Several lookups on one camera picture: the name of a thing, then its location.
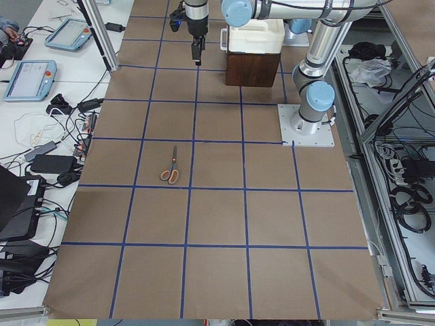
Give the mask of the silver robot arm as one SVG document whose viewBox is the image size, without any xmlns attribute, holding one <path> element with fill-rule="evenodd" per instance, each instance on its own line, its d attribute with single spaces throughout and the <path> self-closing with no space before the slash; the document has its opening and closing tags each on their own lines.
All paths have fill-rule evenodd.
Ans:
<svg viewBox="0 0 435 326">
<path fill-rule="evenodd" d="M 221 11 L 227 24 L 233 27 L 253 19 L 317 21 L 305 58 L 293 72 L 301 105 L 290 118 L 290 124 L 296 133 L 308 136 L 320 129 L 334 102 L 334 90 L 323 77 L 351 23 L 380 4 L 379 1 L 223 1 Z"/>
<path fill-rule="evenodd" d="M 205 39 L 209 30 L 208 0 L 185 0 L 185 13 L 188 32 L 193 36 L 192 59 L 196 66 L 201 66 L 201 54 L 205 49 Z"/>
</svg>

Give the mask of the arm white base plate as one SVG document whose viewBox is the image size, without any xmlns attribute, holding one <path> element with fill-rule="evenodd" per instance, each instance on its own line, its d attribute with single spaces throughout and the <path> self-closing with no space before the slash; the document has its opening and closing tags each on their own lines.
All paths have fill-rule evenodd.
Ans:
<svg viewBox="0 0 435 326">
<path fill-rule="evenodd" d="M 277 108 L 283 146 L 334 147 L 326 114 L 320 122 L 307 122 L 299 115 L 300 105 L 279 104 Z"/>
<path fill-rule="evenodd" d="M 283 40 L 284 46 L 292 47 L 308 47 L 309 40 L 307 32 L 311 28 L 310 19 L 292 19 L 284 20 L 285 36 Z"/>
</svg>

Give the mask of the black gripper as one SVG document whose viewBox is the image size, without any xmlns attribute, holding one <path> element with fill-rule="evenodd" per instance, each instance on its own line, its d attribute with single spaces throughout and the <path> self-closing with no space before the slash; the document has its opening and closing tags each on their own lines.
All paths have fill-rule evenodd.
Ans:
<svg viewBox="0 0 435 326">
<path fill-rule="evenodd" d="M 202 53 L 205 50 L 207 35 L 207 17 L 200 20 L 188 19 L 188 31 L 193 36 L 191 44 L 192 59 L 196 66 L 201 65 Z"/>
</svg>

